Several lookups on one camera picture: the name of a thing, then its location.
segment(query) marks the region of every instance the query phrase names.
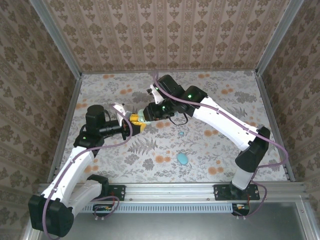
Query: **blue egg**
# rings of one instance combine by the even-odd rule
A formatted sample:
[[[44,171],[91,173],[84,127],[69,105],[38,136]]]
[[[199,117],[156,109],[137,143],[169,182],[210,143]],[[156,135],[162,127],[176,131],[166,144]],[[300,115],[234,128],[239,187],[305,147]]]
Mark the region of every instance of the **blue egg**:
[[[186,165],[188,163],[188,158],[185,154],[179,153],[176,158],[178,159],[179,163],[182,165]]]

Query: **gray floor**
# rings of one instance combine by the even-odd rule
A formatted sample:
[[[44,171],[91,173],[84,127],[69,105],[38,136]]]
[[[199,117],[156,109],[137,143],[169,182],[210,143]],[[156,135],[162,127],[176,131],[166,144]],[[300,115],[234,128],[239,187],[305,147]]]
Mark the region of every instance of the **gray floor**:
[[[119,213],[95,221],[79,214],[64,240],[304,240],[295,204],[266,203],[256,215]]]

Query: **yellow object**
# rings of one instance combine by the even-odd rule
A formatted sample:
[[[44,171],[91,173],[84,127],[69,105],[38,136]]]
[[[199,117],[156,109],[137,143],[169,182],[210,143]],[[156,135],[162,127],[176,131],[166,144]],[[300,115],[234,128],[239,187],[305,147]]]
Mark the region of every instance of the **yellow object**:
[[[135,113],[132,113],[129,120],[132,124],[136,126],[140,126],[140,133],[142,133],[142,131],[145,130],[147,124],[143,122],[139,122],[138,119],[139,119],[139,116]]]

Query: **patterned wall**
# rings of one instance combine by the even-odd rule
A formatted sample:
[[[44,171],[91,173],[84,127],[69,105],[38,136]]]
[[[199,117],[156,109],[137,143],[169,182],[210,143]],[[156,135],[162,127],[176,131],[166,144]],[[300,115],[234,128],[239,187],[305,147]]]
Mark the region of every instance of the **patterned wall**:
[[[18,239],[46,182],[75,78],[28,0],[0,1],[0,239]]]
[[[320,219],[320,1],[305,0],[263,73],[297,181]]]
[[[254,69],[289,0],[45,0],[82,72]]]

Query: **floral tablecloth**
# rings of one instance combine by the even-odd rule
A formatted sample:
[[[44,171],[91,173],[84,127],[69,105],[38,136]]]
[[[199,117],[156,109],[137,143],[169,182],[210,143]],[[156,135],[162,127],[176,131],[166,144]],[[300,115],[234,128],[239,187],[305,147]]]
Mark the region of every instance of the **floral tablecloth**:
[[[159,76],[165,74],[171,75],[184,89],[191,85],[203,89],[242,121],[270,128],[253,71],[160,72]],[[116,113],[109,107],[113,102],[124,103],[128,110],[136,113],[153,102],[146,91],[152,81],[148,73],[83,75],[61,166],[85,124],[90,105],[103,105],[113,119]],[[177,123],[185,120],[183,115],[173,119]],[[122,137],[116,135],[107,138],[105,145],[121,141]],[[169,120],[157,121],[126,145],[100,150],[80,180],[83,182],[89,175],[98,174],[108,177],[112,183],[228,182],[235,173],[235,158],[239,152],[228,138],[197,119],[190,118],[182,126],[175,126]],[[187,155],[187,165],[178,162],[178,153]],[[261,164],[279,161],[278,150],[271,145]],[[283,167],[260,169],[256,180],[283,181],[286,180],[285,171]]]

